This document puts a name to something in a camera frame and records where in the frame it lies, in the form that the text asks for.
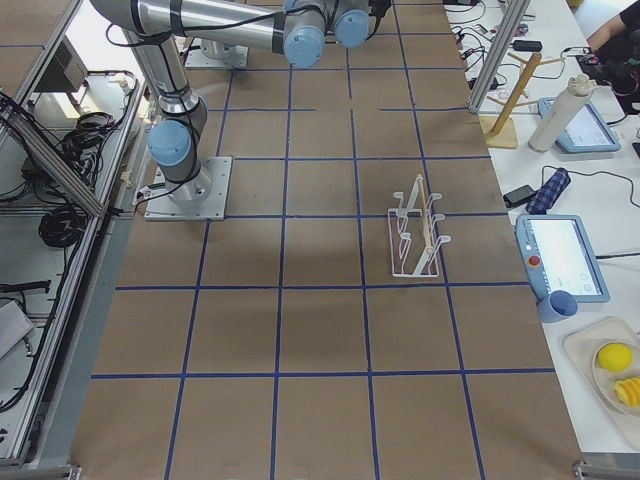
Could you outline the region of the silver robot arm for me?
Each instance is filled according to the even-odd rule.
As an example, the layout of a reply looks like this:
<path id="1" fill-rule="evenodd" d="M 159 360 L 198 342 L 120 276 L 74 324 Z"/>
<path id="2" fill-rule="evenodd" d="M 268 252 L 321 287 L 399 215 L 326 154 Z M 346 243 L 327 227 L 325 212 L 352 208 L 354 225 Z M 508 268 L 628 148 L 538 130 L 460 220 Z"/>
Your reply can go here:
<path id="1" fill-rule="evenodd" d="M 232 160 L 202 157 L 204 99 L 191 87 L 175 37 L 191 37 L 213 57 L 249 47 L 284 56 L 298 68 L 321 58 L 326 39 L 355 48 L 373 36 L 388 1 L 286 1 L 280 10 L 233 1 L 96 1 L 94 8 L 125 35 L 162 116 L 147 146 L 164 181 L 142 202 L 149 220 L 220 220 L 225 214 Z"/>

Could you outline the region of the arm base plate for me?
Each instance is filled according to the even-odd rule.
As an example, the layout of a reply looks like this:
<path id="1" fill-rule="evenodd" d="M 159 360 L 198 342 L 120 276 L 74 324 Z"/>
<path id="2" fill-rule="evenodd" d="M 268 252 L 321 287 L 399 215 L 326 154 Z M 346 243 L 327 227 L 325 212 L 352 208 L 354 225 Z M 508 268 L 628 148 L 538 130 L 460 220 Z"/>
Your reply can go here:
<path id="1" fill-rule="evenodd" d="M 231 157 L 204 157 L 200 172 L 190 182 L 174 190 L 157 168 L 156 177 L 163 185 L 145 203 L 148 221 L 223 220 L 232 170 Z"/>

